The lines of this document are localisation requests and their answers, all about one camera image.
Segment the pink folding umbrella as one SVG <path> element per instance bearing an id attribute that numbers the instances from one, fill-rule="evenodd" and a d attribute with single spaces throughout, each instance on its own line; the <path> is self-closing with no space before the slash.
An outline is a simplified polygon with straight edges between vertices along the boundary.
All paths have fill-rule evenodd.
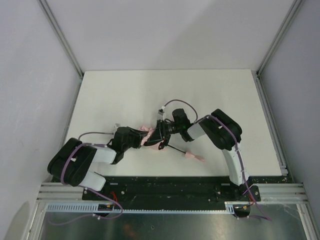
<path id="1" fill-rule="evenodd" d="M 149 138 L 150 138 L 151 135 L 155 132 L 156 129 L 155 129 L 155 128 L 152 128 L 152 127 L 146 127 L 146 126 L 143 125 L 139 130 L 142 131 L 142 132 L 148 132 L 148 133 L 146 134 L 146 136 L 144 136 L 144 137 L 142 138 L 141 143 L 140 143 L 140 146 L 141 146 L 141 147 L 142 147 L 142 146 L 147 147 L 147 145 L 145 145 L 145 143 L 147 142 L 147 140 L 149 140 Z M 153 145 L 151 145 L 150 147 L 153 148 L 153 149 L 159 150 L 160 144 L 163 143 L 163 142 L 164 142 L 164 141 L 161 140 L 160 142 L 158 142 L 158 143 L 156 143 L 156 144 L 153 144 Z M 176 147 L 174 147 L 174 146 L 172 146 L 172 145 L 169 145 L 169 144 L 168 144 L 167 146 L 168 146 L 169 148 L 173 149 L 173 150 L 176 150 L 176 151 L 184 154 L 184 156 L 185 156 L 186 158 L 194 158 L 194 159 L 197 159 L 197 160 L 199 160 L 199 161 L 201 161 L 201 162 L 204 162 L 204 161 L 205 161 L 205 159 L 204 159 L 202 156 L 195 155 L 195 154 L 193 154 L 193 153 L 191 153 L 191 152 L 189 152 L 189 151 L 184 151 L 184 150 L 178 149 L 178 148 L 176 148 Z"/>

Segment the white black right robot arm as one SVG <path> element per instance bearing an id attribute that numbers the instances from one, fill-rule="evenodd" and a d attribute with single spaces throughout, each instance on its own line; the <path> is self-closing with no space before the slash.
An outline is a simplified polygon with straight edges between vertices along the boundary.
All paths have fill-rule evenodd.
<path id="1" fill-rule="evenodd" d="M 222 110 L 216 109 L 211 114 L 192 123 L 185 111 L 178 108 L 172 112 L 173 121 L 158 120 L 155 129 L 142 140 L 143 146 L 155 146 L 161 150 L 169 144 L 171 135 L 179 134 L 185 142 L 192 142 L 206 135 L 214 146 L 222 150 L 230 181 L 249 191 L 249 175 L 240 152 L 242 128 Z"/>

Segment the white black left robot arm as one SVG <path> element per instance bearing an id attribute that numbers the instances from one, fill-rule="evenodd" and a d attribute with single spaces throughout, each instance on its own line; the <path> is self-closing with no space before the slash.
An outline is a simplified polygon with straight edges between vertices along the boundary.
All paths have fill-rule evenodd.
<path id="1" fill-rule="evenodd" d="M 101 191 L 106 179 L 90 170 L 90 167 L 98 163 L 117 164 L 128 149 L 142 147 L 152 132 L 151 128 L 144 126 L 139 130 L 120 126 L 113 133 L 105 133 L 112 136 L 107 144 L 83 142 L 80 138 L 72 137 L 51 159 L 47 171 L 63 185 Z"/>

